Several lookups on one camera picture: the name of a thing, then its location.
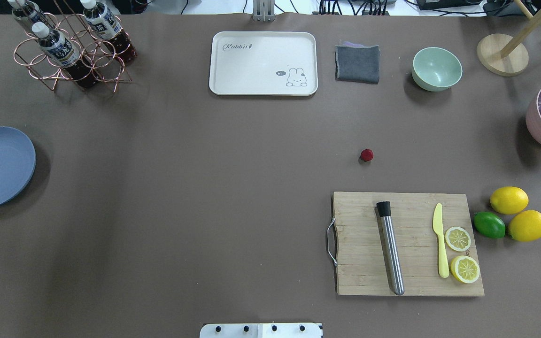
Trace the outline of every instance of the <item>lemon slice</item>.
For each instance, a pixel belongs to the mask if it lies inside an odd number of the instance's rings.
[[[457,252],[466,252],[471,247],[471,236],[461,227],[451,227],[444,236],[446,244]]]
[[[459,255],[450,263],[453,276],[462,283],[473,283],[479,278],[479,264],[467,255]]]

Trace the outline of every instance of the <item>bottle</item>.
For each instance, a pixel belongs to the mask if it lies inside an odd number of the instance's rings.
[[[85,7],[83,14],[93,31],[101,40],[108,41],[114,46],[116,55],[125,64],[137,57],[137,51],[131,44],[131,39],[105,4],[96,0],[81,0],[81,4]],[[110,45],[107,43],[104,45],[111,53],[114,52]]]
[[[90,88],[97,83],[91,68],[91,61],[73,46],[64,33],[37,22],[32,26],[41,50],[58,66],[62,67],[75,82]]]
[[[16,21],[24,28],[24,31],[32,34],[32,25],[43,22],[49,28],[54,28],[47,16],[41,11],[39,5],[26,0],[8,0],[12,6],[11,13]]]

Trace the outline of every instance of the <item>knife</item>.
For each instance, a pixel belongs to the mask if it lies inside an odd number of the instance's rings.
[[[377,211],[381,218],[384,242],[387,246],[386,253],[389,265],[389,281],[391,282],[391,290],[396,295],[402,296],[404,294],[404,280],[402,279],[402,271],[400,270],[398,248],[395,245],[394,227],[391,224],[391,206],[389,201],[377,203]]]
[[[446,257],[446,245],[444,243],[444,224],[442,223],[442,203],[435,206],[433,212],[433,232],[438,235],[438,271],[442,278],[448,278],[448,258]]]

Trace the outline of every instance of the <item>green bowl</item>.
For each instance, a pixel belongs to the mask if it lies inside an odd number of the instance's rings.
[[[457,57],[440,47],[427,47],[412,60],[412,78],[421,88],[441,92],[459,82],[462,65]]]

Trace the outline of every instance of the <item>wooden cutting board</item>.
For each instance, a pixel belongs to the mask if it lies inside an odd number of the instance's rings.
[[[466,252],[446,246],[448,265],[457,255],[477,257],[471,216],[464,194],[408,194],[395,192],[334,192],[333,216],[337,235],[337,293],[395,296],[389,289],[384,245],[376,203],[391,202],[395,241],[404,279],[404,296],[483,296],[481,276],[472,284],[452,274],[438,274],[438,240],[432,229],[433,211],[443,205],[444,232],[462,227],[471,236]]]

